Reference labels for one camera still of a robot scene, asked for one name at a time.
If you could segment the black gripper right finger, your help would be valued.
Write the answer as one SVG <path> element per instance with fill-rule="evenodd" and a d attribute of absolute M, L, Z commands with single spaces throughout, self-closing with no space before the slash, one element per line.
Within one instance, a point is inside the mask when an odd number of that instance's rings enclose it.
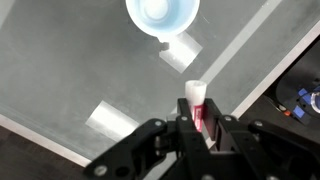
<path fill-rule="evenodd" d="M 320 146 L 262 119 L 245 125 L 204 101 L 216 180 L 320 180 Z"/>

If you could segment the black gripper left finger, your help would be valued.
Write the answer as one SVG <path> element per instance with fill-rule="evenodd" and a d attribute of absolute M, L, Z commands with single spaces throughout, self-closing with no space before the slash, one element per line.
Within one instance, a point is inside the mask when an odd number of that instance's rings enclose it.
<path fill-rule="evenodd" d="M 103 152 L 83 170 L 89 180 L 143 180 L 168 153 L 177 159 L 160 180 L 200 180 L 210 152 L 191 119 L 186 98 L 177 100 L 174 121 L 153 118 Z"/>

